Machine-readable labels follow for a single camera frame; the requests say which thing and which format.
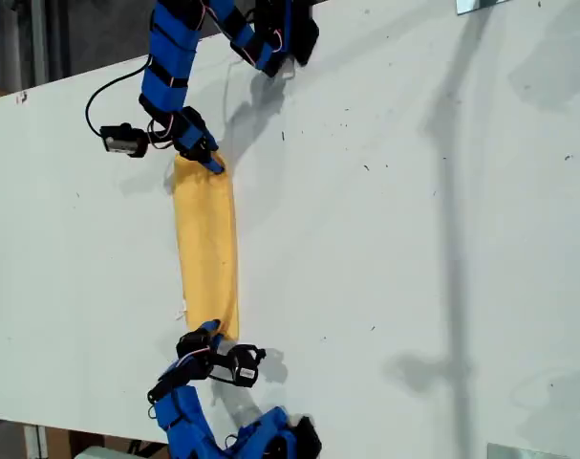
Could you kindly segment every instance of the metal plate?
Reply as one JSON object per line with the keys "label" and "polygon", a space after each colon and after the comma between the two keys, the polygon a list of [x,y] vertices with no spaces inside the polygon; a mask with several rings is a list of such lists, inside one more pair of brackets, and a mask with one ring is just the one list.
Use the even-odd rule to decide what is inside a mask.
{"label": "metal plate", "polygon": [[566,456],[547,454],[545,452],[529,451],[527,449],[503,447],[502,445],[487,445],[487,459],[569,459]]}
{"label": "metal plate", "polygon": [[503,3],[508,0],[456,0],[458,14],[471,12],[480,8],[493,7],[498,3]]}

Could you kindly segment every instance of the yellow towel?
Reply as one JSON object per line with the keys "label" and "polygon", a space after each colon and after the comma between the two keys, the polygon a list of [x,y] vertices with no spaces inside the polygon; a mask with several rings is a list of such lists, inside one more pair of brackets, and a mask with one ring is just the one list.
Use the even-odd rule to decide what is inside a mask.
{"label": "yellow towel", "polygon": [[[214,156],[224,163],[218,153]],[[237,243],[230,176],[214,175],[178,155],[173,200],[188,329],[218,318],[225,337],[237,340]]]}

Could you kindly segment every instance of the white table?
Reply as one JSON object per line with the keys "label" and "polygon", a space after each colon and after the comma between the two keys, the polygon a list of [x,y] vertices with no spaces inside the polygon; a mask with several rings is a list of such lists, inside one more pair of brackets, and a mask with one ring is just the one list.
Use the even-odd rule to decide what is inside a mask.
{"label": "white table", "polygon": [[[216,437],[279,404],[326,458],[580,459],[580,0],[315,17],[285,85],[220,36],[191,80],[234,168],[242,341],[277,350],[250,391],[197,384]],[[145,394],[185,332],[173,153],[106,154],[83,119],[141,63],[0,99],[0,418],[164,440]],[[144,126],[139,92],[94,123]]]}

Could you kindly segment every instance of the floor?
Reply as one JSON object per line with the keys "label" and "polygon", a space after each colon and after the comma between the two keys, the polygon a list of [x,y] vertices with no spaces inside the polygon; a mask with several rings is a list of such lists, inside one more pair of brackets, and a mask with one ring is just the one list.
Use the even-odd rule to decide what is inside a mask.
{"label": "floor", "polygon": [[[156,0],[69,0],[70,66],[73,75],[148,51],[149,16]],[[237,0],[246,11],[254,0]],[[217,32],[207,17],[203,35]]]}
{"label": "floor", "polygon": [[[255,0],[235,0],[241,11]],[[17,3],[17,11],[10,5]],[[46,0],[50,80],[82,74],[148,52],[156,0]],[[29,0],[0,0],[0,89],[34,85]],[[218,30],[207,17],[203,36]]]}

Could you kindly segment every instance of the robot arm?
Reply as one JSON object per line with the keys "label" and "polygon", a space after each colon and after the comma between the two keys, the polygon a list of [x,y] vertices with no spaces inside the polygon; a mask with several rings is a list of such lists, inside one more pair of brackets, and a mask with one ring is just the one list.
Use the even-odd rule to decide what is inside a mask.
{"label": "robot arm", "polygon": [[[113,82],[97,91],[86,106],[86,119],[103,138],[107,151],[141,158],[149,144],[159,148],[157,144],[165,142],[163,148],[174,146],[182,157],[222,173],[224,167],[211,156],[218,145],[204,120],[193,108],[183,107],[204,15],[211,15],[236,53],[270,77],[289,55],[305,65],[319,35],[308,0],[256,0],[254,11],[255,31],[232,0],[158,0],[150,21],[150,55],[139,97],[152,118],[146,131],[128,123],[102,126],[100,133],[92,127],[90,103]],[[154,121],[163,127],[161,131],[153,131]]]}
{"label": "robot arm", "polygon": [[[221,449],[204,418],[194,380],[213,378],[240,387],[252,387],[264,349],[237,344],[226,355],[217,353],[222,336],[219,320],[204,323],[184,335],[177,344],[177,360],[162,373],[147,400],[156,411],[158,425],[166,432],[173,458],[182,459],[314,459],[321,443],[309,418],[290,427],[285,411],[275,407],[249,426],[241,427],[234,445]],[[231,380],[211,376],[214,366],[227,368]]]}

